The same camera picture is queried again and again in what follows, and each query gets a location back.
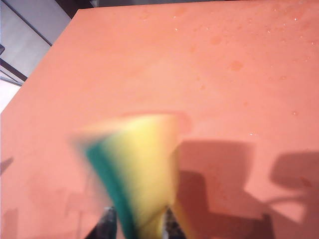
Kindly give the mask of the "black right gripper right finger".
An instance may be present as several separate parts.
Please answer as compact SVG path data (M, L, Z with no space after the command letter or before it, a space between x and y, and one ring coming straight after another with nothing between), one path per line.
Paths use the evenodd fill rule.
M175 215L171 208L167 208L163 216L163 227L162 227L162 238L163 239L186 239L186 236L181 229Z

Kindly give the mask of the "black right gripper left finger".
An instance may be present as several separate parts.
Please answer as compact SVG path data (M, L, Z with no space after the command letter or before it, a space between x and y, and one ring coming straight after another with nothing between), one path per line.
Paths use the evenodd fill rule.
M117 213L114 207L104 208L104 213L89 232L89 239L115 239L117 235Z

